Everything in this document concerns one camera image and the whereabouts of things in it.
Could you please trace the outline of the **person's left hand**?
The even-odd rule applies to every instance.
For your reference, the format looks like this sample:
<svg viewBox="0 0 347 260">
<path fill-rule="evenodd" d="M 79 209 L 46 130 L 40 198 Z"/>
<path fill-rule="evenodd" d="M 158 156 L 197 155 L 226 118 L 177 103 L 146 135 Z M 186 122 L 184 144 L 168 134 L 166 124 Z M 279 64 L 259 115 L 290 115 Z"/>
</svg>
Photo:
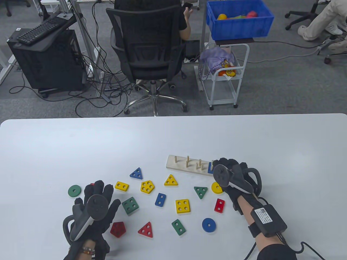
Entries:
<svg viewBox="0 0 347 260">
<path fill-rule="evenodd" d="M 73 214 L 75 212 L 85 212 L 86 208 L 89 208 L 88 202 L 92 201 L 91 197 L 95 195 L 101 198 L 104 203 L 103 209 L 107 209 L 108 211 L 107 214 L 103 214 L 103 218 L 94 220 L 90 225 L 83 223 L 85 229 L 79 238 L 72 242 L 72 245 L 76 246 L 77 243 L 83 244 L 88 239 L 94 241 L 96 244 L 100 244 L 100 241 L 103 240 L 103 233 L 110 227 L 121 204 L 119 199 L 112 201 L 113 193 L 114 187 L 111 184 L 105 186 L 102 180 L 98 180 L 93 185 L 89 184 L 85 187 L 84 199 L 77 198 L 75 200 Z"/>
</svg>

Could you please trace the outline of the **person's right hand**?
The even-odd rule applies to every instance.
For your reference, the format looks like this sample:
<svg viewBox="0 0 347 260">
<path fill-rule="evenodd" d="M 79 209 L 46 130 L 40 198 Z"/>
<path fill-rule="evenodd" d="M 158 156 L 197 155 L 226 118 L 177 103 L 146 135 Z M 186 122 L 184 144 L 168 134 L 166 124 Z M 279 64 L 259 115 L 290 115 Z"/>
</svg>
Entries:
<svg viewBox="0 0 347 260">
<path fill-rule="evenodd" d="M 243 215 L 238 198 L 250 198 L 249 204 L 253 207 L 255 197 L 262 190 L 260 173 L 255 168 L 248 168 L 245 162 L 239 163 L 235 159 L 220 158 L 213 161 L 213 177 L 222 191 L 227 193 L 233 202 L 233 208 Z"/>
</svg>

